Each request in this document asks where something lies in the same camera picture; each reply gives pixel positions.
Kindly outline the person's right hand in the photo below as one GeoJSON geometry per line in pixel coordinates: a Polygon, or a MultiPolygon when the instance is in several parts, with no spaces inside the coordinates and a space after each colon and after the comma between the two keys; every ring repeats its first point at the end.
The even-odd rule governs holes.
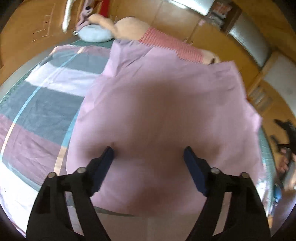
{"type": "Polygon", "coordinates": [[[280,149],[281,158],[280,158],[280,163],[277,167],[277,171],[279,173],[285,173],[289,170],[288,164],[289,164],[290,160],[293,160],[295,162],[295,154],[292,153],[291,158],[288,159],[286,157],[286,152],[287,152],[286,149],[284,149],[284,148],[280,149]]]}

